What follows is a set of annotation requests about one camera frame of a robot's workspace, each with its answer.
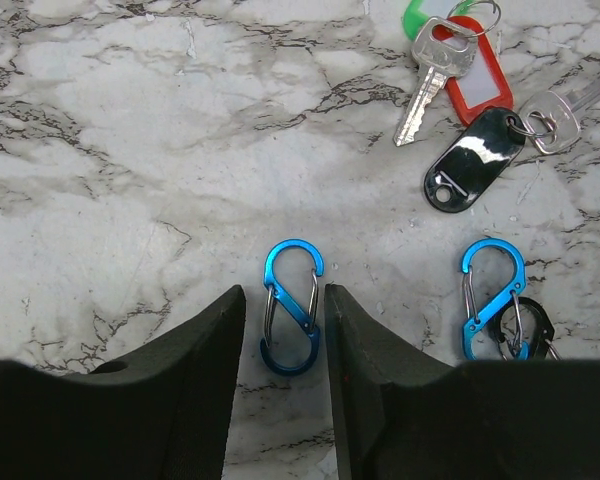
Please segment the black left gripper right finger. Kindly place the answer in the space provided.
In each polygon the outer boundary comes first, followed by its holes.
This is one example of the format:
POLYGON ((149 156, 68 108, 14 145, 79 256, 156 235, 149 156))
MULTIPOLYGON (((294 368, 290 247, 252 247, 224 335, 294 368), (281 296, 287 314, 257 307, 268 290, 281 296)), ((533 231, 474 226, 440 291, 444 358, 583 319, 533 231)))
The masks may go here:
POLYGON ((325 289, 343 479, 600 479, 600 361, 456 367, 325 289))

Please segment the black S carabiner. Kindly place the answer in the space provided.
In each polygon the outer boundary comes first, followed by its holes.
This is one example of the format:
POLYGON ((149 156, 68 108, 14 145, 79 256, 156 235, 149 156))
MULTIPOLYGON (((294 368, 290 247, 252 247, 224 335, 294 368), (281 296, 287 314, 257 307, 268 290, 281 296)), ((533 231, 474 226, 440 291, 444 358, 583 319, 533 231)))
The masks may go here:
POLYGON ((535 300, 513 296, 493 317, 488 331, 503 360, 561 360, 553 344, 555 329, 535 300))

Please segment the green key tag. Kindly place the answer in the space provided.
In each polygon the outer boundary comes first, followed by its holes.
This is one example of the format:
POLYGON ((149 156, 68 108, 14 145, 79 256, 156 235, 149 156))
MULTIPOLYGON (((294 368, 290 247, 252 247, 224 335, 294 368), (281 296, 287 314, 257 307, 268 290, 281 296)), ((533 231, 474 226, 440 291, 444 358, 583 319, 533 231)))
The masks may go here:
POLYGON ((412 0, 407 6, 403 18, 403 29, 410 40, 414 40, 421 27, 431 16, 451 18, 453 22, 465 28, 479 33, 482 31, 480 23, 472 17, 465 15, 467 11, 467 2, 464 2, 462 8, 458 7, 454 15, 450 16, 451 9, 458 4, 453 0, 412 0))

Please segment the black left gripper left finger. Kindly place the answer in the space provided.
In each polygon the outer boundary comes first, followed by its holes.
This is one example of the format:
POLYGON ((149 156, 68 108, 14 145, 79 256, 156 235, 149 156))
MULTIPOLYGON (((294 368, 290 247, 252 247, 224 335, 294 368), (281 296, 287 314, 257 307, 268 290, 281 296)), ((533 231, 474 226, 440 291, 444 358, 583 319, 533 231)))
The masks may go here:
POLYGON ((87 374, 0 360, 0 479, 217 479, 237 384, 246 298, 87 374))

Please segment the small red key tag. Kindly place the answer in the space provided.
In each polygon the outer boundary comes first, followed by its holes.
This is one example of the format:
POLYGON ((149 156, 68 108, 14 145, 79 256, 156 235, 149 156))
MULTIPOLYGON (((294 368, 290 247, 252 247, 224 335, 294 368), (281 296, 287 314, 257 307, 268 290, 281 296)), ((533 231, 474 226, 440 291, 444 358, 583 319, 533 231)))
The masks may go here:
POLYGON ((487 108, 512 109, 513 93, 481 24, 469 16, 452 16, 450 20, 474 33, 480 33, 477 38, 478 48, 469 71, 459 78, 450 78, 445 85, 460 121, 468 126, 487 108))

